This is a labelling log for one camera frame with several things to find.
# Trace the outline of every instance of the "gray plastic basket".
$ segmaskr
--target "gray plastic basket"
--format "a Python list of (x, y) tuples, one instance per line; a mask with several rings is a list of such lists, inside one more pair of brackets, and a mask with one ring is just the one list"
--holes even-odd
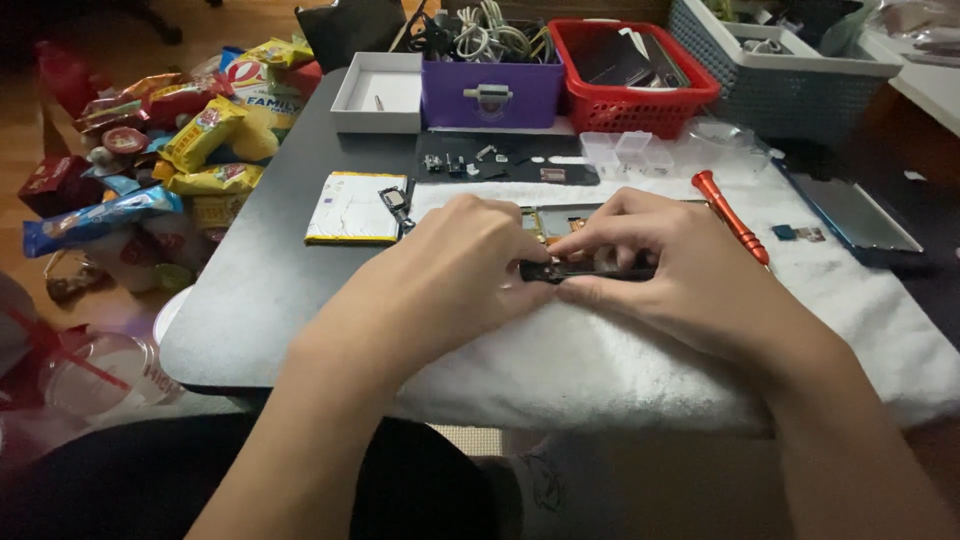
[[(720, 83), (712, 112), (762, 137), (840, 143), (902, 68), (900, 57), (862, 39), (859, 58), (824, 58), (783, 29), (720, 22), (701, 0), (674, 0), (669, 30)], [(737, 36), (776, 38), (790, 54), (744, 52)]]

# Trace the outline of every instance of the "sock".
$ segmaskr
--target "sock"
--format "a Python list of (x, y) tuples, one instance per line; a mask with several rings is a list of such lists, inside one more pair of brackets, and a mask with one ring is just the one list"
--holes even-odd
[(507, 460), (523, 501), (523, 540), (621, 537), (612, 467), (589, 435), (551, 434)]

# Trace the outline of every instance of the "black pants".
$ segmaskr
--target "black pants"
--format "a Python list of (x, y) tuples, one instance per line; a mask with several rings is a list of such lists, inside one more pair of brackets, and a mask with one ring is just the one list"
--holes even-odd
[[(153, 420), (70, 442), (4, 487), (0, 538), (182, 538), (255, 421)], [(469, 458), (426, 425), (384, 419), (360, 469), (350, 537), (495, 536), (492, 489)]]

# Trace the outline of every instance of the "red screwdriver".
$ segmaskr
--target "red screwdriver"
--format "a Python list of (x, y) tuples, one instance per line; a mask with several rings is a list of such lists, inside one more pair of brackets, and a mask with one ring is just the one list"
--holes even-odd
[(747, 251), (754, 256), (757, 262), (762, 264), (767, 270), (770, 270), (770, 268), (767, 267), (767, 265), (770, 264), (770, 256), (767, 255), (767, 250), (765, 250), (763, 244), (756, 239), (756, 235), (750, 229), (747, 229), (747, 226), (733, 213), (733, 209), (730, 208), (727, 199), (724, 199), (720, 188), (717, 187), (717, 184), (713, 181), (713, 172), (700, 171), (693, 175), (691, 183), (704, 194), (704, 197), (707, 197), (710, 205), (723, 217), (723, 220), (727, 222), (727, 226), (733, 231), (736, 239), (743, 244), (743, 247), (747, 248)]

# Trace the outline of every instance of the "white towel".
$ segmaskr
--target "white towel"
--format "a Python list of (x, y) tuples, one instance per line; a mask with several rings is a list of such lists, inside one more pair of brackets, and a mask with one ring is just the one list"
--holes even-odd
[[(892, 273), (861, 266), (773, 166), (757, 175), (714, 172), (733, 209), (766, 246), (777, 278), (852, 345), (898, 422), (914, 425), (957, 409), (960, 355)], [(419, 219), (461, 192), (521, 206), (602, 203), (622, 185), (702, 198), (679, 176), (590, 187), (419, 184), (412, 213)], [(779, 224), (820, 227), (827, 241), (778, 241), (770, 228)], [(634, 327), (554, 302), (423, 369), (397, 396), (394, 414), (531, 430), (765, 427), (756, 396), (732, 369)]]

